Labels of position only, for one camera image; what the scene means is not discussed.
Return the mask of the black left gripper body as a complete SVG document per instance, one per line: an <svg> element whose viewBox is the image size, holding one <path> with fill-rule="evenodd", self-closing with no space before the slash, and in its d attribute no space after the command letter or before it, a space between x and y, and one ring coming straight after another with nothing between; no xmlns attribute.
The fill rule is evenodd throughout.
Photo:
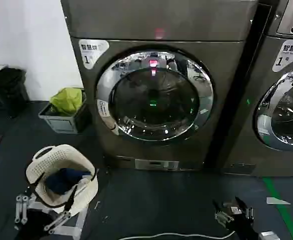
<svg viewBox="0 0 293 240"><path fill-rule="evenodd" d="M49 235L44 231L45 226L51 224L58 214L55 211L44 212L40 209L28 208L26 211L27 221L22 223L22 212L15 211L14 228L17 235L14 240L40 240Z"/></svg>

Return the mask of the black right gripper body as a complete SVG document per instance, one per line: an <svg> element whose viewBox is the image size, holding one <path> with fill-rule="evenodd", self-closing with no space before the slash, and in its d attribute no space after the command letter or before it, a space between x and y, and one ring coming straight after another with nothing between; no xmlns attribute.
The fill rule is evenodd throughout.
<svg viewBox="0 0 293 240"><path fill-rule="evenodd" d="M234 231L240 240L258 240L259 234L253 229L254 219L242 214L231 214L231 220L225 223L225 227Z"/></svg>

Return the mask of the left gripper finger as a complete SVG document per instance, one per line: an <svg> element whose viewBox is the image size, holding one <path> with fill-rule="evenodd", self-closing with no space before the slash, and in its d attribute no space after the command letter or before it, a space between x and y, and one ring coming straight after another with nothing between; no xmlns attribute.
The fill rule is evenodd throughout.
<svg viewBox="0 0 293 240"><path fill-rule="evenodd" d="M64 223L66 223L71 218L70 209L72 205L74 204L76 191L77 191L77 186L74 187L73 191L71 192L71 195L69 196L67 202L65 203L63 212L52 223L46 225L43 228L44 232L47 232L48 234L53 234L57 228L61 227Z"/></svg>
<svg viewBox="0 0 293 240"><path fill-rule="evenodd" d="M35 192L40 180L43 178L45 172L43 172L34 183L30 183L26 190L16 196L15 198L15 224L26 224L28 221L27 209L31 200L32 194Z"/></svg>

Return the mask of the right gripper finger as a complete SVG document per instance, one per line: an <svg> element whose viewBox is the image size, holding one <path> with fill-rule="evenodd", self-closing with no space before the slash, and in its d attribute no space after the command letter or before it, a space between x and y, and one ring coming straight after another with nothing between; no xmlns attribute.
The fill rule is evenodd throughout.
<svg viewBox="0 0 293 240"><path fill-rule="evenodd" d="M219 224L229 224L232 221L234 221L233 217L229 216L227 213L222 211L222 209L215 200L212 201L212 204L215 208L214 218L217 220Z"/></svg>
<svg viewBox="0 0 293 240"><path fill-rule="evenodd" d="M252 207L248 207L247 204L237 196L235 196L235 201L238 208L241 210L241 213L244 215L244 218L248 220L250 224L252 224L255 219L254 209Z"/></svg>

